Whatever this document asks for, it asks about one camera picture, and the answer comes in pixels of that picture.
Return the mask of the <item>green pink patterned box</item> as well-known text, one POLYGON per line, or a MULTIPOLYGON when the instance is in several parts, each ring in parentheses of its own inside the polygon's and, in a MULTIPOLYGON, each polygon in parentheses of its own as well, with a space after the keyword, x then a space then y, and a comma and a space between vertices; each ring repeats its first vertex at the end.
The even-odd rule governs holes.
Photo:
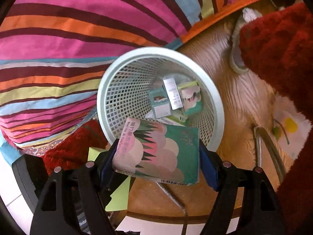
POLYGON ((194 185, 199 181, 199 146, 197 128, 127 118, 112 166, 132 177, 194 185))

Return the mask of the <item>teal bear-print box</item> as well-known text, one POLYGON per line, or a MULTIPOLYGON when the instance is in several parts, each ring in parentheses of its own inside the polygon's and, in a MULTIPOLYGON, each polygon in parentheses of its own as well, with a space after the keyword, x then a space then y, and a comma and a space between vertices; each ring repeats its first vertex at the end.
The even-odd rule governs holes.
POLYGON ((163 87, 150 90, 148 92, 148 98, 155 119, 171 115, 170 101, 167 92, 164 90, 163 87))

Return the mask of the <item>white printed carton box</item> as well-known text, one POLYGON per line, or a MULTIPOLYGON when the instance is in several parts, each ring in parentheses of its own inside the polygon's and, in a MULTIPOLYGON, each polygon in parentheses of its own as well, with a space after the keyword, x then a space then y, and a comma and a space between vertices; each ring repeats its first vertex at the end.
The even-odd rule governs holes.
POLYGON ((167 92, 172 110, 182 108, 183 104, 174 78, 163 79, 163 84, 167 92))

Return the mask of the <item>lime green paper sheet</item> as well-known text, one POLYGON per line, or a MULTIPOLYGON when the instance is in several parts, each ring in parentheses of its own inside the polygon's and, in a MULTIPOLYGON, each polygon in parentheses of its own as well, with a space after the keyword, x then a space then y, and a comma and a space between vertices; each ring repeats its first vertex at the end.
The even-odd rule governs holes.
MULTIPOLYGON (((107 152, 105 149, 98 147, 89 147, 88 161, 95 161, 101 152, 107 152)), ((130 177, 127 176, 119 187, 113 190, 111 201, 106 206, 107 212, 123 211, 128 208, 128 195, 130 191, 130 177)))

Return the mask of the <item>white flower-print mat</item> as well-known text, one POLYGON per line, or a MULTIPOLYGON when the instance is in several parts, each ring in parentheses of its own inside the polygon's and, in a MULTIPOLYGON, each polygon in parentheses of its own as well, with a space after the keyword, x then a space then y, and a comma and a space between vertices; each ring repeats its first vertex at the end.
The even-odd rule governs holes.
POLYGON ((273 135, 284 152, 297 159, 311 131, 312 124, 298 112, 294 103, 279 94, 275 96, 273 135))

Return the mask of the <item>colourful striped bed cover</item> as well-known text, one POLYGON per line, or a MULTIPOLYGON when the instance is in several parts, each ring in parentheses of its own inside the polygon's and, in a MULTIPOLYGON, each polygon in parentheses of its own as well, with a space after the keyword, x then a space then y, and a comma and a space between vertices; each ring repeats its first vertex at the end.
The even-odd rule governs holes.
POLYGON ((259 0, 16 0, 1 23, 1 154, 42 156, 90 122, 100 79, 134 48, 176 49, 259 0))

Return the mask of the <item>white mesh waste basket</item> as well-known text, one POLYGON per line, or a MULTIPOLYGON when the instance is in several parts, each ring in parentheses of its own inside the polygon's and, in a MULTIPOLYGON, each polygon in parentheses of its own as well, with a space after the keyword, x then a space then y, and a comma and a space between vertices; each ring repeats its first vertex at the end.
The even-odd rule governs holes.
POLYGON ((196 81, 201 88, 202 111, 190 116, 188 125, 200 130, 210 151, 217 151, 224 132, 220 94, 200 65, 187 56, 161 47, 144 47, 117 58, 104 73, 97 94, 97 114, 110 144, 119 138, 128 117, 144 119, 151 111, 148 91, 153 83, 174 78, 177 84, 196 81))

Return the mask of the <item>red fluffy rug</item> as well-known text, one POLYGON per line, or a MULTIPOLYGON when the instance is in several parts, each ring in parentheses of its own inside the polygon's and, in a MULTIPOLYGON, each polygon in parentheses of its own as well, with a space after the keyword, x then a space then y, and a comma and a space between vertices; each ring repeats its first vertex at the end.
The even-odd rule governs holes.
MULTIPOLYGON (((257 18, 240 30, 245 65, 312 121, 312 13, 305 3, 257 18)), ((312 234, 312 133, 277 190, 287 234, 312 234)))

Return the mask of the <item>grey slipper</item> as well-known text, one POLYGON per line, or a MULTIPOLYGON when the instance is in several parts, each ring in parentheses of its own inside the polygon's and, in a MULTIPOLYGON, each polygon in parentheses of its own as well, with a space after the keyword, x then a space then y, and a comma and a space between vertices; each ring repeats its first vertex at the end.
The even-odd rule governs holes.
POLYGON ((251 21, 260 17, 262 17, 262 14, 260 12, 246 7, 242 10, 240 17, 237 20, 237 23, 236 23, 236 26, 235 26, 235 29, 233 31, 232 38, 231 38, 232 47, 231 47, 231 53, 230 53, 230 58, 229 58, 230 67, 237 74, 245 74, 249 71, 249 69, 245 66, 242 60, 241 50, 239 48, 240 30, 247 23, 250 23, 251 21))

